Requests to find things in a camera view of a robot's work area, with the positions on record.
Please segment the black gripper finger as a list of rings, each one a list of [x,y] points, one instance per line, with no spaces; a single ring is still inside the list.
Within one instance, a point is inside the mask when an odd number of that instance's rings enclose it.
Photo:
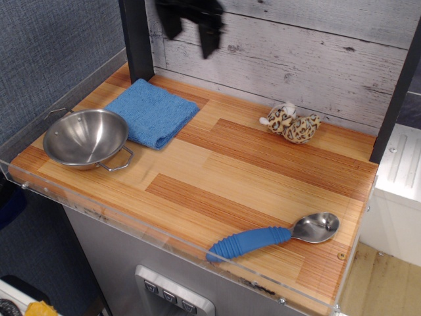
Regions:
[[[157,14],[167,38],[174,40],[182,32],[180,12],[172,5],[156,5]]]
[[[220,48],[220,39],[223,34],[224,23],[221,16],[209,16],[199,23],[199,38],[202,55],[208,59]]]

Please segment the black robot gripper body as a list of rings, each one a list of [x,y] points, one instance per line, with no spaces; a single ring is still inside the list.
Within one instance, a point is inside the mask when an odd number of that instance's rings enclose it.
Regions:
[[[218,1],[155,1],[155,4],[160,9],[178,13],[182,17],[221,16],[224,12],[223,6]]]

